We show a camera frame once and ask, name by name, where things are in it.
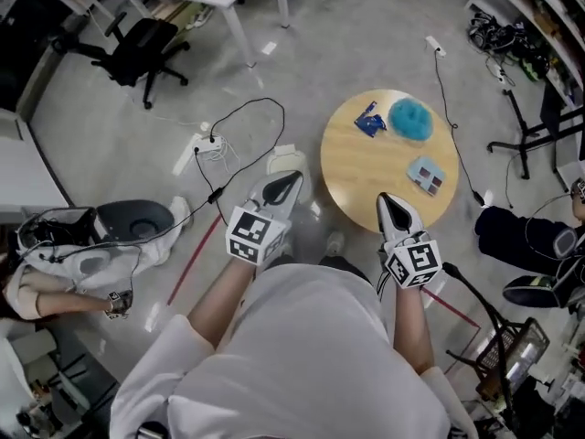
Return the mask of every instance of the chair base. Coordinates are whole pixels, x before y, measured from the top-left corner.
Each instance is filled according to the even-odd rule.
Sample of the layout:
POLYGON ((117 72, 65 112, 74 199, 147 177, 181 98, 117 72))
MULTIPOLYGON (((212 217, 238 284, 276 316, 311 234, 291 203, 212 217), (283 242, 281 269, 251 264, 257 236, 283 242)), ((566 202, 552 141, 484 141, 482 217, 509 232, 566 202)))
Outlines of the chair base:
POLYGON ((154 79, 156 78, 156 76, 159 73, 161 73, 161 72, 166 73, 167 75, 170 75, 172 77, 179 79, 179 81, 181 82, 181 86, 186 86, 187 84, 189 84, 189 80, 185 76, 183 76, 178 71, 174 71, 174 70, 169 69, 165 65, 165 62, 170 60, 180 50, 189 50, 190 48, 191 48, 191 46, 189 45, 189 43, 185 42, 185 41, 181 42, 180 44, 177 44, 176 46, 174 46, 173 48, 170 48, 169 50, 167 50, 163 54, 163 56, 161 58, 161 63, 156 69, 148 72, 148 76, 146 77, 146 86, 144 87, 144 95, 143 95, 143 105, 144 105, 144 108, 146 110, 150 110, 153 108, 153 104, 150 101, 148 101, 148 98, 150 95, 150 91, 152 90, 153 85, 154 85, 154 79))

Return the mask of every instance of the concrete floor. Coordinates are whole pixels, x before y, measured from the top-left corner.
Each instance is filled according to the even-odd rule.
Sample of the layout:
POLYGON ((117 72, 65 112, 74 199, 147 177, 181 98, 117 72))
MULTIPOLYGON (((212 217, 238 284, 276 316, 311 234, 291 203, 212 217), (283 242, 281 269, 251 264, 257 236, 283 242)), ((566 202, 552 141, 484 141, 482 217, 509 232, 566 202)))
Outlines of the concrete floor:
MULTIPOLYGON (((129 97, 140 100, 142 85, 133 91, 122 90, 87 59, 68 55, 49 84, 31 126, 76 204, 97 205, 126 198, 168 203, 173 195, 180 194, 195 206, 208 195, 197 167, 191 164, 180 177, 172 175, 193 133, 201 123, 213 123, 245 101, 271 96, 286 108, 286 128, 280 143, 294 143, 306 154, 315 185, 314 200, 321 210, 318 219, 306 214, 304 221, 306 224, 316 220, 320 226, 302 227, 297 230, 297 239, 323 249, 329 229, 343 230, 346 257, 377 281, 380 267, 376 249, 380 238, 351 223, 327 197, 321 179, 321 137, 329 117, 344 100, 375 88, 406 91, 443 116, 433 53, 425 48, 424 38, 428 35, 435 36, 447 52, 447 57, 440 60, 440 71, 449 115, 460 125, 455 135, 474 187, 481 193, 491 190, 496 205, 506 203, 505 171, 510 154, 489 155, 485 146, 492 140, 516 140, 517 122, 502 95, 502 85, 484 65, 485 56, 466 40, 470 14, 463 10, 464 2, 289 0, 291 26, 282 29, 276 0, 247 0, 238 12, 251 43, 259 51, 254 69, 243 64, 225 21, 215 14, 204 27, 189 34, 191 51, 179 54, 172 63, 190 79, 188 87, 179 86, 174 79, 160 78, 154 86, 154 108, 150 112, 144 112, 140 103, 133 104, 129 97), (269 42, 276 43, 276 49, 270 56, 261 54, 269 42)), ((125 27, 132 22, 128 20, 125 27)), ((83 39, 104 43, 94 27, 86 29, 83 39)), ((514 91, 526 120, 535 123, 543 85, 528 81, 519 69, 510 68, 508 73, 516 82, 514 91)), ((218 131, 228 138, 242 164, 248 164, 271 146, 279 122, 277 108, 268 103, 256 104, 230 118, 218 131)), ((562 193, 550 172, 548 155, 547 148, 531 154, 530 181, 518 178, 519 164, 515 162, 511 167, 509 195, 516 213, 531 214, 545 200, 562 193)), ((229 158, 229 166, 237 166, 234 157, 229 158)), ((226 215, 245 198, 265 167, 265 162, 260 161, 229 186, 222 199, 226 215)), ((223 185, 229 177, 221 163, 208 163, 206 170, 214 186, 223 185)), ((439 241, 443 260, 456 263, 505 316, 523 321, 528 314, 542 320, 557 315, 558 311, 522 309, 503 299, 503 286, 520 273, 479 253, 473 235, 479 212, 461 171, 451 206, 430 229, 439 241)), ((135 278, 135 303, 127 320, 109 321, 104 316, 62 319, 119 380, 152 343, 165 321, 174 313, 188 312, 228 260, 224 227, 219 224, 174 303, 166 305, 187 261, 217 215, 214 207, 202 208, 169 261, 135 278)), ((543 211, 543 216, 573 222, 568 200, 555 202, 543 211)), ((429 289, 482 328, 467 351, 472 356, 489 329, 488 319, 459 283, 437 280, 429 289)), ((127 285, 123 282, 117 287, 127 285)), ((451 362, 444 350, 461 351, 476 329, 444 306, 430 299, 427 302, 437 362, 446 368, 451 362)), ((471 398, 477 382, 471 370, 457 366, 449 375, 462 398, 471 398)))

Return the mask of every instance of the office chair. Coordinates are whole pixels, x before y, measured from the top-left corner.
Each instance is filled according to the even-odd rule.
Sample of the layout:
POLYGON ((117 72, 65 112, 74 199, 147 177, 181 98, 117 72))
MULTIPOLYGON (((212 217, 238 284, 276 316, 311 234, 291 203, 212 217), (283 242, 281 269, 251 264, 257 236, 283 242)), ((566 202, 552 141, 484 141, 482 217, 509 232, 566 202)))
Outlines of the office chair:
POLYGON ((178 27, 159 19, 141 19, 124 36, 118 26, 125 17, 125 12, 120 13, 104 32, 106 37, 114 34, 119 43, 111 55, 101 47, 81 43, 79 37, 70 32, 56 36, 51 45, 59 54, 70 51, 95 59, 91 65, 104 68, 120 86, 135 86, 138 79, 147 74, 143 103, 145 109, 152 109, 148 97, 158 73, 162 71, 179 78, 181 86, 189 83, 186 77, 169 69, 165 63, 179 50, 189 50, 190 46, 181 42, 164 52, 178 27))

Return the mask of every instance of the round table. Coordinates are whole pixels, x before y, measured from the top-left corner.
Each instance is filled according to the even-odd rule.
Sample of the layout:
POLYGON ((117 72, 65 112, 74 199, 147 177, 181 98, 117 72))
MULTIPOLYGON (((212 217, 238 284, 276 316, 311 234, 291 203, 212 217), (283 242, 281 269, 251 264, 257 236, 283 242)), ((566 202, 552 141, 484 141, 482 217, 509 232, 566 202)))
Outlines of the round table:
POLYGON ((376 199, 388 192, 405 199, 430 226, 445 212, 457 188, 459 162, 449 127, 424 102, 431 113, 432 136, 426 142, 408 140, 394 132, 379 130, 374 138, 354 124, 372 101, 378 105, 369 115, 380 114, 388 123, 394 102, 411 97, 395 90, 366 91, 343 103, 333 114, 321 143, 321 168, 329 193, 337 206, 355 223, 379 232, 376 199), (445 173, 434 197, 407 176, 412 161, 428 156, 445 173))

